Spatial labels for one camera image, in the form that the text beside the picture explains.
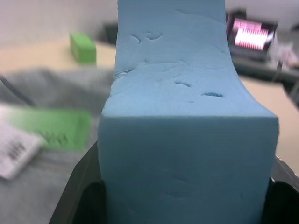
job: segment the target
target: laptop screen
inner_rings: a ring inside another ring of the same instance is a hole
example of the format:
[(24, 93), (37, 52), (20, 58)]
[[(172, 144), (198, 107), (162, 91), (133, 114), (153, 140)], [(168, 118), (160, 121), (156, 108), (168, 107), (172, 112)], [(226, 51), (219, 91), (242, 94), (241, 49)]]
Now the laptop screen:
[(246, 49), (268, 51), (277, 25), (235, 17), (228, 43)]

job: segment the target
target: white wall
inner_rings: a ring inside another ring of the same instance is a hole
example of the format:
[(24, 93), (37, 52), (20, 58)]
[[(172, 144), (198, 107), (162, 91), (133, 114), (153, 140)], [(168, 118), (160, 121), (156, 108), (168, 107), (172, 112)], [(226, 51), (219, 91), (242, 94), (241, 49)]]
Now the white wall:
[[(299, 22), (299, 0), (227, 0), (234, 7), (279, 20), (284, 29)], [(0, 0), (0, 45), (58, 39), (73, 30), (96, 37), (103, 22), (116, 19), (116, 0)]]
[(278, 21), (280, 30), (299, 23), (299, 0), (226, 0), (226, 7), (245, 7), (249, 17)]
[(44, 41), (117, 19), (116, 0), (0, 0), (0, 45)]

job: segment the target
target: barcode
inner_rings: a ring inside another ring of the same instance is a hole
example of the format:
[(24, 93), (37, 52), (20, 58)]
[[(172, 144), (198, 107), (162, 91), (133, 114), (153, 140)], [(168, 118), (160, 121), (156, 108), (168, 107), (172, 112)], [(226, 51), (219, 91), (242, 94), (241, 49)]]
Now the barcode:
[(20, 155), (22, 155), (24, 151), (26, 151), (26, 148), (22, 143), (18, 142), (12, 146), (12, 149), (8, 152), (7, 155), (11, 160), (15, 161), (20, 157)]
[(268, 37), (268, 30), (239, 29), (235, 38), (235, 45), (263, 50)]

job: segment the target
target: green sponge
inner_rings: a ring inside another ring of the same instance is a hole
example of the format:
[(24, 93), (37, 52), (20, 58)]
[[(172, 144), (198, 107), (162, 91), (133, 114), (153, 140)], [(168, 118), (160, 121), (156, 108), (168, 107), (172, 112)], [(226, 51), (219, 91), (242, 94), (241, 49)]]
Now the green sponge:
[(84, 33), (71, 33), (71, 51), (82, 63), (96, 63), (97, 49), (94, 42)]

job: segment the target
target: green foam block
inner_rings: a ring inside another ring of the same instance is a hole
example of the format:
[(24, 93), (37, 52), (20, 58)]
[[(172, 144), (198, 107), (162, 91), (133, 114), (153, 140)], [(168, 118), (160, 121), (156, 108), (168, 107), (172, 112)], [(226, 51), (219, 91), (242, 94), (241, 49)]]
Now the green foam block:
[(85, 111), (0, 104), (0, 124), (9, 124), (28, 133), (41, 135), (45, 139), (46, 148), (84, 150), (90, 122), (91, 115)]
[(94, 42), (84, 33), (71, 33), (71, 51), (81, 63), (96, 63), (97, 49)]

